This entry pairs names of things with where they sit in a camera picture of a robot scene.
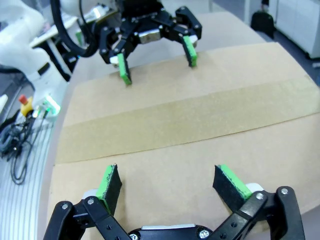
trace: corrugated metal surface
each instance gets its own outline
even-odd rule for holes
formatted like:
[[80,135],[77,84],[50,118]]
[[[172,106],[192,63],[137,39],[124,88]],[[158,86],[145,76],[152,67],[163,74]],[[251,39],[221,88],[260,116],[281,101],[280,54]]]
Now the corrugated metal surface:
[[[32,143],[41,120],[34,123]],[[47,160],[53,123],[43,123],[28,159],[25,182],[15,185],[11,179],[11,162],[0,160],[0,240],[35,240],[43,171]],[[26,159],[26,144],[20,163]]]

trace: brown paper strip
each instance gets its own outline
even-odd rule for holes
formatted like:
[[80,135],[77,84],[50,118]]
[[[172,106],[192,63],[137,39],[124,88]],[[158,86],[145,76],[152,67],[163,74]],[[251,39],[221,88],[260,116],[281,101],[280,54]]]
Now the brown paper strip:
[[216,92],[65,127],[56,162],[191,143],[318,112],[320,91],[307,76]]

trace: white cabinet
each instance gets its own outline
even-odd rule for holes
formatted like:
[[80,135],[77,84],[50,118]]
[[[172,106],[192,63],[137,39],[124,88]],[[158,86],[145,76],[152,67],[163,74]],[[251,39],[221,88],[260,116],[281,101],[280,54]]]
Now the white cabinet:
[[311,58],[320,57],[320,0],[270,0],[275,27]]

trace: green foam pad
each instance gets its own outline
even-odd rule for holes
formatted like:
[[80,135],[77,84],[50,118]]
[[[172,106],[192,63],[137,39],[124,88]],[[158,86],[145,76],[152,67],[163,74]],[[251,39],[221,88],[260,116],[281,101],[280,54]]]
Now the green foam pad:
[[215,166],[213,188],[233,212],[252,195],[249,188],[224,164]]
[[103,179],[95,196],[105,205],[109,214],[114,215],[120,194],[122,182],[118,173],[118,166],[109,165],[103,175]]
[[125,60],[125,56],[123,53],[120,53],[117,55],[118,62],[119,62],[119,71],[120,71],[120,77],[123,79],[124,83],[126,85],[132,84],[130,79],[130,73],[127,65],[127,61]]
[[189,54],[189,59],[188,59],[188,61],[190,61],[189,65],[190,65],[190,67],[195,67],[197,65],[197,52],[196,52],[189,36],[184,36],[183,41],[185,43],[187,52]]

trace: black bag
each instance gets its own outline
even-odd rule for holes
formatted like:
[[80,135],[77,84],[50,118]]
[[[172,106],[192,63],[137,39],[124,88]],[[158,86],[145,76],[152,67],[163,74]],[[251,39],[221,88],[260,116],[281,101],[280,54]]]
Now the black bag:
[[274,18],[264,11],[257,11],[252,15],[251,28],[255,31],[263,32],[274,39],[276,30]]

